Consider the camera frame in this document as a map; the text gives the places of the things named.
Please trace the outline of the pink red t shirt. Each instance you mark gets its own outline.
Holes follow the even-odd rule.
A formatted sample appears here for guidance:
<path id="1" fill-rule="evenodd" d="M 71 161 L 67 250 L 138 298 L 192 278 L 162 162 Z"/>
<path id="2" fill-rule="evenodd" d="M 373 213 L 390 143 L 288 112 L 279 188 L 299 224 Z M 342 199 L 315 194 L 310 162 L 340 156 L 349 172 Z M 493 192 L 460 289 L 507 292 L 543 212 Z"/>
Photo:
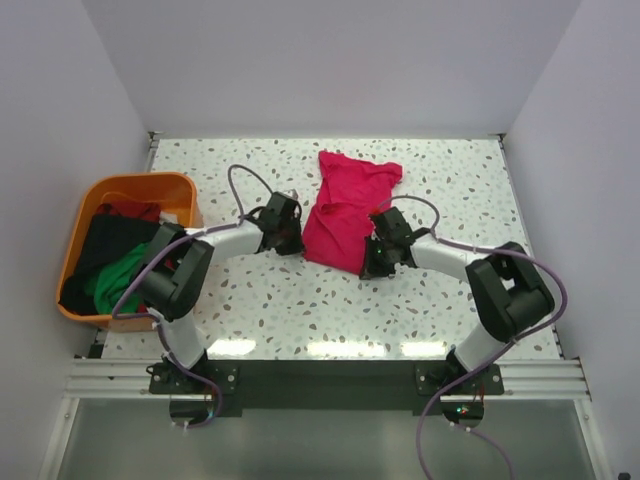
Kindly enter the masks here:
<path id="1" fill-rule="evenodd" d="M 318 154 L 321 185 L 303 229 L 304 258 L 357 275 L 364 262 L 369 219 L 403 177 L 394 162 L 376 164 L 344 154 Z"/>

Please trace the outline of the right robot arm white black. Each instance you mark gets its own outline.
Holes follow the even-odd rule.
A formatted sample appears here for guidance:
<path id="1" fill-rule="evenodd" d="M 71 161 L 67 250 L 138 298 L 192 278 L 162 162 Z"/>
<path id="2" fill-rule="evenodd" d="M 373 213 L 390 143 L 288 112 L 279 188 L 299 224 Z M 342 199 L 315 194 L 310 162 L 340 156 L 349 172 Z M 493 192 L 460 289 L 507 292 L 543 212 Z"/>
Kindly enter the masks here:
<path id="1" fill-rule="evenodd" d="M 395 207 L 370 216 L 362 279 L 390 277 L 398 266 L 432 270 L 467 283 L 479 324 L 447 354 L 455 378 L 489 362 L 555 309 L 555 300 L 521 245 L 474 247 L 414 230 Z"/>

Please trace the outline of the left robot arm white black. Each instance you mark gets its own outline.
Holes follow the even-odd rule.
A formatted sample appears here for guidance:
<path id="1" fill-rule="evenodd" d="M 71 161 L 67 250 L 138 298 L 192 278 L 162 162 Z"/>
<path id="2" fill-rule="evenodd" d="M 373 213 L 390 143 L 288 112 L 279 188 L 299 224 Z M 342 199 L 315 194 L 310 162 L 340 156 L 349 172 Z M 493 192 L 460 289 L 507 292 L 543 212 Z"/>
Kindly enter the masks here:
<path id="1" fill-rule="evenodd" d="M 171 363 L 192 371 L 207 360 L 193 310 L 209 267 L 269 250 L 280 256 L 304 251 L 301 205 L 293 191 L 272 193 L 266 205 L 242 214 L 237 224 L 202 230 L 171 224 L 158 230 L 131 286 Z"/>

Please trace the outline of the orange plastic bin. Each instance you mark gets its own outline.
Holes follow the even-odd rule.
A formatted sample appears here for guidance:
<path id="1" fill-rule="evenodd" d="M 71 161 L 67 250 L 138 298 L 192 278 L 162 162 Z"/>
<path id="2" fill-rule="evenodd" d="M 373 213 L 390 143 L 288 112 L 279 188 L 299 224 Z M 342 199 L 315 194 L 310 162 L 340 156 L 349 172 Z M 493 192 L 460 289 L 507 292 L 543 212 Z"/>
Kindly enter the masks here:
<path id="1" fill-rule="evenodd" d="M 116 332 L 146 332 L 151 329 L 149 318 L 114 321 L 110 314 L 99 315 L 93 311 L 93 301 L 79 290 L 77 282 L 70 289 L 65 287 L 68 280 L 76 277 L 80 271 L 93 271 L 115 258 L 112 253 L 104 255 L 95 252 L 90 255 L 88 248 L 94 245 L 113 247 L 115 240 L 124 236 L 117 227 L 133 224 L 135 216 L 132 210 L 128 210 L 125 215 L 114 217 L 105 238 L 100 237 L 91 226 L 101 205 L 120 203 L 156 204 L 159 212 L 175 215 L 178 223 L 184 227 L 203 225 L 196 186 L 182 173 L 115 175 L 98 181 L 86 192 L 78 208 L 57 287 L 58 310 L 66 318 L 80 324 Z"/>

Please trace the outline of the white cloth in bin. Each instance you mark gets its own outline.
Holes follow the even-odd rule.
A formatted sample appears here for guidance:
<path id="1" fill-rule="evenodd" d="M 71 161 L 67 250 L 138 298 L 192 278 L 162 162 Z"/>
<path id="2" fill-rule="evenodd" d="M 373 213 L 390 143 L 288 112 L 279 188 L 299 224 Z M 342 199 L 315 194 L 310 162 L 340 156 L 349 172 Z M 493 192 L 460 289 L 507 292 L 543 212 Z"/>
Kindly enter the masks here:
<path id="1" fill-rule="evenodd" d="M 164 223 L 172 223 L 172 224 L 177 224 L 178 223 L 178 217 L 176 214 L 170 213 L 170 212 L 166 212 L 166 211 L 161 211 L 159 214 L 159 218 L 158 221 L 160 224 L 164 224 Z"/>

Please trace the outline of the dark red t shirt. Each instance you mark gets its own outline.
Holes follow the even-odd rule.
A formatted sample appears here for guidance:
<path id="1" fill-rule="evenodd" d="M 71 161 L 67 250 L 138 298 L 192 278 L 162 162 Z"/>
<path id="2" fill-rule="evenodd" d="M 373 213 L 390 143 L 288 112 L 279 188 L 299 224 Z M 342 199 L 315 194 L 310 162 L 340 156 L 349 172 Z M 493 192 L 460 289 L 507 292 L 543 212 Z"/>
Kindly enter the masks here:
<path id="1" fill-rule="evenodd" d="M 158 223 L 161 209 L 157 203 L 121 201 L 102 205 L 104 214 Z"/>

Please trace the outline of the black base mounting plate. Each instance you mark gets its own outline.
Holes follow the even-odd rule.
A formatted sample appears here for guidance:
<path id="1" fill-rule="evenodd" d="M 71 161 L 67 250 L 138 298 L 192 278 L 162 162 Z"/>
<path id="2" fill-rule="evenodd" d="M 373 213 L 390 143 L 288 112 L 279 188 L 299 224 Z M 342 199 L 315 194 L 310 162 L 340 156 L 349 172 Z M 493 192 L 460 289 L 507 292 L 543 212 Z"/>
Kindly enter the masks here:
<path id="1" fill-rule="evenodd" d="M 418 414 L 454 377 L 444 360 L 202 360 L 187 375 L 164 359 L 146 372 L 173 419 L 196 421 L 247 410 Z"/>

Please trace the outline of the black t shirt in bin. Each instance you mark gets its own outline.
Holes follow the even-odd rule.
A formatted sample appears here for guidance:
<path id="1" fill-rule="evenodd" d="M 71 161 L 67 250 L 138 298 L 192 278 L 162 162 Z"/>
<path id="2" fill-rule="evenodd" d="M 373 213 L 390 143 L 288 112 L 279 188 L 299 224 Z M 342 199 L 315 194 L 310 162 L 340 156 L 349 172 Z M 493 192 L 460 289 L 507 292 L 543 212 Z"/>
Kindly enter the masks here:
<path id="1" fill-rule="evenodd" d="M 88 314 L 89 298 L 82 291 L 82 284 L 89 274 L 141 243 L 148 243 L 149 246 L 160 227 L 159 222 L 104 214 L 103 204 L 91 217 L 76 265 L 71 275 L 63 281 L 60 293 L 59 305 L 79 316 L 95 316 Z"/>

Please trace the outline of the green t shirt in bin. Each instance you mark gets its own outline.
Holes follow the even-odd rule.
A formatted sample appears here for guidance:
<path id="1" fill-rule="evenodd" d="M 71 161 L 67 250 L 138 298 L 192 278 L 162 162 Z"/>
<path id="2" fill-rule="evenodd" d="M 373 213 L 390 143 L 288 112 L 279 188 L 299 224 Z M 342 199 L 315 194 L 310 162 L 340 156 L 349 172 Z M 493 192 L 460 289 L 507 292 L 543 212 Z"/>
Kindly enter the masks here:
<path id="1" fill-rule="evenodd" d="M 141 243 L 117 260 L 99 267 L 82 284 L 89 298 L 89 315 L 110 314 L 130 285 L 148 243 Z"/>

